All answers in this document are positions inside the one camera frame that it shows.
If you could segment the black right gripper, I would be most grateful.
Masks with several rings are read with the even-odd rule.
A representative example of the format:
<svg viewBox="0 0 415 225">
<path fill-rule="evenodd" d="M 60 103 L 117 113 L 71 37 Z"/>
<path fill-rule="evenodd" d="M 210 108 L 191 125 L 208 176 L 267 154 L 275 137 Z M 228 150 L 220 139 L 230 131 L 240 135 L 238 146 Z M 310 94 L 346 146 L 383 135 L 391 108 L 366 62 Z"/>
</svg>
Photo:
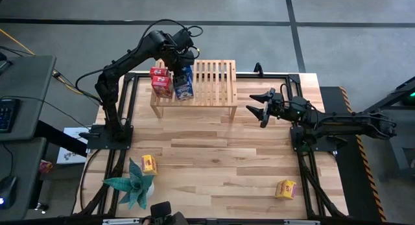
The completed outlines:
<svg viewBox="0 0 415 225">
<path fill-rule="evenodd" d="M 264 94 L 250 95 L 250 98 L 265 105 L 263 109 L 246 105 L 246 108 L 254 114 L 259 121 L 261 121 L 261 128 L 265 128 L 267 126 L 270 116 L 277 117 L 282 114 L 283 95 L 281 93 L 277 93 L 274 88 L 270 88 L 270 90 Z"/>
</svg>

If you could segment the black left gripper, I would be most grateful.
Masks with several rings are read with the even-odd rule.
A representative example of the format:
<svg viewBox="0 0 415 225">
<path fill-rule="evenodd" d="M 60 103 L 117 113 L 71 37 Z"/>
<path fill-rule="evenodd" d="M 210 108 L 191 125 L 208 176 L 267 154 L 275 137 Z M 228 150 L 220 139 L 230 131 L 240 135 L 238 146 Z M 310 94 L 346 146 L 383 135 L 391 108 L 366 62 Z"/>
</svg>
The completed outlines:
<svg viewBox="0 0 415 225">
<path fill-rule="evenodd" d="M 177 52 L 171 52 L 168 54 L 168 70 L 173 72 L 175 75 L 173 76 L 173 84 L 174 86 L 181 86 L 182 85 L 182 76 L 181 70 L 184 67 L 193 65 L 195 63 L 195 56 L 193 52 L 186 51 L 183 54 L 179 54 Z M 192 84 L 192 74 L 186 73 L 186 82 L 191 85 Z"/>
</svg>

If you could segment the red Froot Loops cereal box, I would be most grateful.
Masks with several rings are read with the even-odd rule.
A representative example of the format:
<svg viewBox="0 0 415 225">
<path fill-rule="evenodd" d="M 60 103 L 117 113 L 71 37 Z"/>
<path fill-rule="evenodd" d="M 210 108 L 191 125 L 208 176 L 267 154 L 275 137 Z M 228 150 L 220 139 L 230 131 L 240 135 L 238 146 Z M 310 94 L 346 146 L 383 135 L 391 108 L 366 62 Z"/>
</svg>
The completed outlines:
<svg viewBox="0 0 415 225">
<path fill-rule="evenodd" d="M 150 77 L 153 78 L 154 76 L 157 76 L 157 77 L 170 77 L 170 72 L 167 68 L 151 67 L 150 68 Z"/>
<path fill-rule="evenodd" d="M 172 98 L 174 88 L 170 77 L 153 76 L 151 86 L 157 97 Z"/>
</svg>

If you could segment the yellow Corn Pops cereal box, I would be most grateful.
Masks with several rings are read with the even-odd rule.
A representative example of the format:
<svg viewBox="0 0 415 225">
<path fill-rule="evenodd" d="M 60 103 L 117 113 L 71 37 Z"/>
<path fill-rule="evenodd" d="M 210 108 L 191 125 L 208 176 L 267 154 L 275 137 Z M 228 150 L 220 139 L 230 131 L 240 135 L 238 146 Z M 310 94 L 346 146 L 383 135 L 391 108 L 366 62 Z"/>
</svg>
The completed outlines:
<svg viewBox="0 0 415 225">
<path fill-rule="evenodd" d="M 156 159 L 154 156 L 148 154 L 148 155 L 143 155 L 141 157 L 141 162 L 142 162 L 142 172 L 146 175 L 157 175 L 158 174 L 158 168 L 157 168 L 157 163 L 156 163 Z"/>
<path fill-rule="evenodd" d="M 296 192 L 296 182 L 280 181 L 276 187 L 275 197 L 280 200 L 293 200 Z"/>
</svg>

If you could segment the wooden slatted shelf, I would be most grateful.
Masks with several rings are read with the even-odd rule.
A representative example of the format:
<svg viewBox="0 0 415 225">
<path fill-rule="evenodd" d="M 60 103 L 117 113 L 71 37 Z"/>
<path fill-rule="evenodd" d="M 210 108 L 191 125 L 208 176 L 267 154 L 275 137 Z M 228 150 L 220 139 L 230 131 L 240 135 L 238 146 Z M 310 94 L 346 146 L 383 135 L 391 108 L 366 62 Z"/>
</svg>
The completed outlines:
<svg viewBox="0 0 415 225">
<path fill-rule="evenodd" d="M 227 108 L 233 121 L 237 110 L 237 77 L 235 60 L 196 60 L 193 66 L 194 97 L 179 101 L 159 98 L 152 93 L 150 107 L 157 117 L 164 108 Z"/>
</svg>

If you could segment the teal artificial plant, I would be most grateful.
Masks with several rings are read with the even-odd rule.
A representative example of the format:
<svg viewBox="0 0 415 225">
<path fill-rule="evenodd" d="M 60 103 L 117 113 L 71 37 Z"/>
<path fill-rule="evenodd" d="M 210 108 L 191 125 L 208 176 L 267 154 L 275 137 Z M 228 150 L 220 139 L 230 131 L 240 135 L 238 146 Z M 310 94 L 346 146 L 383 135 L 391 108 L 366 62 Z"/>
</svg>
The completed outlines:
<svg viewBox="0 0 415 225">
<path fill-rule="evenodd" d="M 128 178 L 108 178 L 102 182 L 118 191 L 125 192 L 118 204 L 127 204 L 128 209 L 132 209 L 137 204 L 141 209 L 146 209 L 148 205 L 147 193 L 153 184 L 154 175 L 144 175 L 140 166 L 133 159 L 129 159 L 128 170 Z"/>
</svg>

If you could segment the black hazard-striped mat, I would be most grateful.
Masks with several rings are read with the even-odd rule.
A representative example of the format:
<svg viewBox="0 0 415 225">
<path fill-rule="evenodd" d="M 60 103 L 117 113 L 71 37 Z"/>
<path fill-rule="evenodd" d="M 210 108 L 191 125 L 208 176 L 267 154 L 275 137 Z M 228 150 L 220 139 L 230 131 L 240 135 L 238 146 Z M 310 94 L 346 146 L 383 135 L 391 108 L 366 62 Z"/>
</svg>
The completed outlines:
<svg viewBox="0 0 415 225">
<path fill-rule="evenodd" d="M 327 113 L 351 113 L 346 90 L 321 87 Z M 336 161 L 349 215 L 354 219 L 385 222 L 386 217 L 360 136 L 342 136 L 348 144 L 338 150 Z"/>
</svg>

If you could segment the white paper sheet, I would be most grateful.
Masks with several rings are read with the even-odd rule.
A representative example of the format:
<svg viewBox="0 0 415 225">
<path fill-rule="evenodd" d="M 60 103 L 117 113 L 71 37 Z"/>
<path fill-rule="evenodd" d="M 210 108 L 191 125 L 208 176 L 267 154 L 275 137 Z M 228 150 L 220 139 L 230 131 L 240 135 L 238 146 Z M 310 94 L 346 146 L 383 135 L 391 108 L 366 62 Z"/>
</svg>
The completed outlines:
<svg viewBox="0 0 415 225">
<path fill-rule="evenodd" d="M 64 133 L 87 144 L 88 141 L 79 136 L 79 133 L 87 132 L 88 129 L 84 127 L 78 128 L 64 128 Z M 74 152 L 70 152 L 65 148 L 60 147 L 56 163 L 59 165 L 67 165 L 67 164 L 78 164 L 78 163 L 85 163 L 86 157 L 80 156 L 75 154 Z"/>
</svg>

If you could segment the grey desk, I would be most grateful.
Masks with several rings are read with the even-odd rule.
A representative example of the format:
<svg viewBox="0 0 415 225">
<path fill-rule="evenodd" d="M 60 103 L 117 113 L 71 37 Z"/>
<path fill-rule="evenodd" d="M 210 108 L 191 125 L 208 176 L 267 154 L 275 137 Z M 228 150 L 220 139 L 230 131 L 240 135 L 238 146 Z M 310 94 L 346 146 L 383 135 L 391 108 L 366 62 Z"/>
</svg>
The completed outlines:
<svg viewBox="0 0 415 225">
<path fill-rule="evenodd" d="M 16 199 L 8 209 L 0 209 L 0 222 L 22 220 L 28 210 L 38 204 L 42 184 L 39 182 L 39 166 L 47 141 L 36 137 L 29 141 L 0 141 L 0 180 L 15 176 Z"/>
<path fill-rule="evenodd" d="M 0 133 L 0 142 L 29 140 L 36 127 L 47 94 L 54 56 L 10 57 L 10 64 L 0 75 L 0 98 L 19 99 L 20 104 L 9 133 Z"/>
</svg>

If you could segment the pink object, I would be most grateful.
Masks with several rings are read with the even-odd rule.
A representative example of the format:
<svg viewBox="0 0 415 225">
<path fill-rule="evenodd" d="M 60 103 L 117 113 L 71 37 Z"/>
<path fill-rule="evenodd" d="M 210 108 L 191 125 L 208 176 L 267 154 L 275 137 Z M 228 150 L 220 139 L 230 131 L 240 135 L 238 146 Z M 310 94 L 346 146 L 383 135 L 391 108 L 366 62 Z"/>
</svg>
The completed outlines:
<svg viewBox="0 0 415 225">
<path fill-rule="evenodd" d="M 39 165 L 39 172 L 42 174 L 48 173 L 53 168 L 53 164 L 49 161 L 41 160 Z"/>
</svg>

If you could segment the black keyboard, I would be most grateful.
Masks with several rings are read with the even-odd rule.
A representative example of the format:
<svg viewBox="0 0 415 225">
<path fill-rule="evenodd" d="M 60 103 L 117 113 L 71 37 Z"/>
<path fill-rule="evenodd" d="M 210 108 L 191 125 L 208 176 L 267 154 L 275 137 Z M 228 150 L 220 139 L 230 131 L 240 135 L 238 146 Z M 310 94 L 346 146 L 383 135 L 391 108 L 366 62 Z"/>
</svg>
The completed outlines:
<svg viewBox="0 0 415 225">
<path fill-rule="evenodd" d="M 19 110 L 19 105 L 19 99 L 0 100 L 0 133 L 11 132 Z"/>
</svg>

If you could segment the black computer mouse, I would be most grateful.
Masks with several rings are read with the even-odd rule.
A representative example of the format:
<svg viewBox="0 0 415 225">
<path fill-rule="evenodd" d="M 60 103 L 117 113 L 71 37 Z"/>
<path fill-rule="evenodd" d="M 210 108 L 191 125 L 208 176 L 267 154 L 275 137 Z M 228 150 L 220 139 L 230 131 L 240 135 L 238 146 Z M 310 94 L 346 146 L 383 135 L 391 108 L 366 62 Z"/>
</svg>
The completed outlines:
<svg viewBox="0 0 415 225">
<path fill-rule="evenodd" d="M 9 209 L 16 201 L 16 189 L 18 179 L 15 176 L 7 176 L 0 180 L 0 209 Z"/>
</svg>

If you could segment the black aluminium table frame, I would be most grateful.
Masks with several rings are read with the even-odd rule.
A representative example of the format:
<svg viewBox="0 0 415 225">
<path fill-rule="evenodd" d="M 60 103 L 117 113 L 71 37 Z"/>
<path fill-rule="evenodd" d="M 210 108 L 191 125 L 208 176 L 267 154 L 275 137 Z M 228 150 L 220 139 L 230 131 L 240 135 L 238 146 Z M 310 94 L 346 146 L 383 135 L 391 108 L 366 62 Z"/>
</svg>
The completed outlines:
<svg viewBox="0 0 415 225">
<path fill-rule="evenodd" d="M 291 145 L 291 124 L 271 119 L 266 128 L 248 111 L 251 95 L 282 90 L 286 73 L 265 78 L 243 74 L 236 80 L 237 109 L 150 107 L 150 80 L 137 83 L 132 146 L 126 161 L 151 154 L 158 164 L 149 204 L 168 201 L 186 217 L 207 219 L 304 219 L 305 201 L 317 210 L 313 189 L 301 185 L 298 157 Z M 282 180 L 298 186 L 292 200 L 275 197 Z"/>
</svg>

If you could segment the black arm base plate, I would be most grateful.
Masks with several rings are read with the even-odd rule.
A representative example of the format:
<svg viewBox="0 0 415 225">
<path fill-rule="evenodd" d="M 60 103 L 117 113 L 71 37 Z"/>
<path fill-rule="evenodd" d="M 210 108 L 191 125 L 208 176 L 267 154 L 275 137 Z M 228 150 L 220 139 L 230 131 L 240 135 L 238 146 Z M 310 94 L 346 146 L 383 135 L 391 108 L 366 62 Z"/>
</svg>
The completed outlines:
<svg viewBox="0 0 415 225">
<path fill-rule="evenodd" d="M 97 150 L 128 150 L 132 145 L 134 127 L 125 127 L 124 130 L 123 138 L 116 139 L 112 131 L 103 124 L 93 125 L 90 132 L 86 133 L 86 139 L 88 140 L 87 148 Z"/>
<path fill-rule="evenodd" d="M 338 150 L 334 141 L 327 136 L 315 136 L 309 129 L 302 126 L 290 128 L 292 148 L 296 152 L 336 152 Z"/>
</svg>

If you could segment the black neighbouring rig frame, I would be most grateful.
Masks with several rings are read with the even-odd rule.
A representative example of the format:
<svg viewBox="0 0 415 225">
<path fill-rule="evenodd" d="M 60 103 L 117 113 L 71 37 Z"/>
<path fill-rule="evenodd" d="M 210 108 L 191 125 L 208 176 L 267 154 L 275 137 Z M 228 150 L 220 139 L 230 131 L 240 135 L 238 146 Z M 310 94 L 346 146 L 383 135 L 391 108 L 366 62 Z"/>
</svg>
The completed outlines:
<svg viewBox="0 0 415 225">
<path fill-rule="evenodd" d="M 397 136 L 385 143 L 385 169 L 379 179 L 415 178 L 415 76 L 366 111 L 383 112 L 397 123 Z"/>
</svg>

